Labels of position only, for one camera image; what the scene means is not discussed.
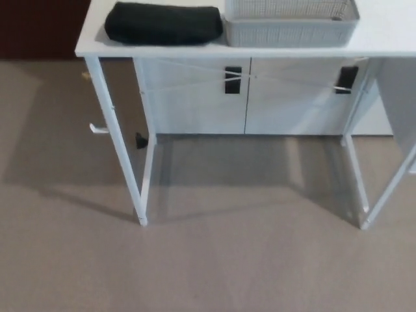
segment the plastic basket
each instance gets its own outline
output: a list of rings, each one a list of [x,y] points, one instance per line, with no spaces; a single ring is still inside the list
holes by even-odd
[[[226,0],[234,47],[340,47],[358,21],[354,0]]]

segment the white handle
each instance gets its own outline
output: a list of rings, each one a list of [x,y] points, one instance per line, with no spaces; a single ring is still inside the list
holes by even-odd
[[[107,135],[109,134],[109,130],[107,128],[97,128],[92,123],[90,123],[91,132],[95,135]]]

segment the white desk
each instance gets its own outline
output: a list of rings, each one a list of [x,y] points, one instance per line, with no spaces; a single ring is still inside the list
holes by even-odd
[[[216,6],[224,11],[224,0],[143,0],[153,4],[184,6]],[[123,172],[129,187],[135,209],[142,225],[146,225],[146,206],[150,183],[153,151],[156,141],[157,126],[146,77],[146,62],[150,59],[168,59],[175,64],[175,59],[277,59],[277,58],[369,58],[368,66],[361,78],[359,88],[353,92],[353,104],[343,129],[343,144],[349,153],[352,168],[356,175],[357,193],[362,205],[360,211],[361,227],[367,228],[375,219],[388,197],[408,173],[416,156],[416,95],[413,85],[416,72],[416,5],[412,0],[356,0],[361,15],[351,41],[342,48],[323,49],[254,49],[228,47],[224,43],[213,43],[202,47],[124,47],[111,42],[103,30],[103,22],[114,6],[115,0],[92,0],[85,23],[79,37],[77,56],[84,57],[90,71],[97,96],[113,139]],[[133,58],[140,85],[142,101],[149,126],[149,146],[144,172],[142,194],[135,182],[133,169],[125,148],[114,105],[105,82],[99,57]],[[243,78],[251,78],[250,73]],[[365,91],[374,81],[378,82],[380,93],[391,122],[393,132],[406,156],[385,192],[374,207],[369,207],[364,182],[359,169],[352,131],[357,123],[356,112],[362,102]]]

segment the white metal frame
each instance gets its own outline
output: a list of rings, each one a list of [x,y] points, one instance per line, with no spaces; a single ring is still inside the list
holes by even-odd
[[[354,146],[354,141],[352,139],[352,133],[354,132],[355,126],[359,122],[357,120],[357,111],[360,106],[362,97],[367,93],[367,90],[375,83],[375,76],[378,73],[378,70],[381,65],[380,59],[370,59],[365,72],[365,78],[362,85],[360,86],[360,91],[355,98],[354,105],[350,112],[348,118],[348,123],[345,126],[343,138],[341,144],[346,148],[348,156],[350,158],[352,172],[354,173],[354,181],[356,182],[356,188],[358,192],[358,197],[360,201],[361,210],[363,219],[360,220],[361,229],[369,229],[371,224],[374,222],[376,217],[379,215],[380,211],[383,209],[388,199],[392,195],[393,191],[397,188],[398,184],[402,181],[403,177],[406,174],[411,173],[411,167],[416,161],[416,144],[411,149],[411,151],[406,155],[403,162],[398,167],[396,173],[388,182],[387,186],[384,188],[382,195],[377,200],[376,204],[373,207],[369,205],[369,199],[367,196],[367,191],[365,190],[365,182],[363,180],[363,175],[361,173],[361,168],[359,165],[359,159],[356,153]]]
[[[144,73],[143,62],[144,60],[141,58],[134,58],[133,63],[136,71],[137,81],[140,87],[140,94],[142,96],[142,103],[144,107],[144,113],[146,115],[146,121],[148,123],[149,129],[149,144],[147,147],[146,153],[146,165],[144,169],[144,177],[142,183],[142,191],[138,189],[138,185],[135,179],[135,174],[133,172],[133,168],[130,163],[130,159],[127,153],[127,148],[125,146],[122,132],[120,130],[120,125],[117,120],[117,116],[115,113],[115,107],[112,103],[111,96],[109,94],[109,89],[105,81],[105,77],[103,74],[103,70],[99,61],[98,57],[85,57],[86,64],[88,66],[88,70],[90,72],[92,82],[94,84],[94,88],[96,89],[96,93],[99,99],[99,103],[101,105],[101,109],[103,111],[105,121],[107,123],[108,129],[99,129],[95,128],[94,125],[90,125],[91,130],[97,134],[104,134],[109,133],[111,135],[112,141],[114,143],[114,147],[116,149],[120,164],[122,166],[122,170],[127,182],[128,189],[130,191],[130,195],[135,206],[136,213],[138,215],[138,219],[142,226],[146,226],[148,224],[148,219],[146,217],[146,209],[148,206],[148,198],[149,198],[149,189],[150,189],[150,182],[151,182],[151,170],[153,165],[153,154],[155,152],[155,147],[157,145],[157,135],[155,131],[155,125],[153,124],[153,116],[151,114],[150,108],[150,101],[149,101],[149,93],[151,92],[161,92],[164,90],[171,90],[174,88],[183,88],[184,86],[190,87],[195,85],[205,85],[210,84],[213,81],[204,81],[202,83],[190,83],[190,84],[182,84],[179,86],[167,87],[167,88],[158,88],[158,89],[149,89]],[[229,73],[225,70],[218,70],[212,68],[204,68],[202,66],[195,66],[190,64],[182,64],[180,62],[175,62],[172,60],[166,59],[158,59],[160,62],[165,62],[167,64],[175,64],[178,66],[187,66],[190,68],[195,68],[199,70],[205,70],[208,72],[221,72],[221,73]],[[397,173],[393,176],[392,180],[389,182],[387,187],[385,188],[383,194],[380,196],[380,199],[376,203],[374,207],[370,207],[369,200],[367,196],[367,192],[365,190],[365,182],[363,180],[363,176],[361,173],[361,168],[359,165],[359,160],[357,157],[356,149],[354,147],[354,141],[352,139],[352,133],[354,128],[358,122],[357,111],[361,101],[363,94],[365,94],[366,87],[371,83],[374,72],[378,67],[377,60],[370,60],[368,63],[367,68],[365,69],[365,76],[363,81],[359,87],[359,89],[354,92],[353,94],[353,102],[351,105],[350,115],[348,117],[347,123],[345,125],[343,131],[343,137],[341,144],[346,148],[348,152],[348,156],[351,162],[352,172],[354,174],[354,181],[356,182],[357,193],[360,201],[361,206],[361,213],[366,216],[365,220],[361,222],[360,228],[367,229],[372,221],[377,217],[378,213],[382,210],[382,207],[385,205],[386,201],[397,187],[403,176],[409,172],[413,162],[416,158],[416,145],[413,147],[409,155],[405,158],[404,162],[400,165]],[[255,78],[264,78],[264,79],[271,79],[279,81],[280,79],[273,78],[273,77],[266,77],[263,75],[250,75],[250,74],[241,74],[242,77],[255,77]],[[239,80],[240,77],[237,78],[230,78],[230,79],[222,79],[221,81],[232,81],[232,80]],[[346,90],[345,88],[338,88],[335,86],[327,86],[328,88],[334,88],[339,90]]]

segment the black cabinet handle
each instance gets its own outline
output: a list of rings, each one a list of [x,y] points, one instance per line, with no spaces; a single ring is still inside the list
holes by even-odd
[[[241,67],[226,67],[226,79],[241,78]],[[241,92],[241,79],[235,79],[226,81],[225,87],[226,94],[240,94]]]
[[[341,68],[338,82],[335,85],[336,94],[351,94],[352,87],[358,74],[358,66],[347,66]]]

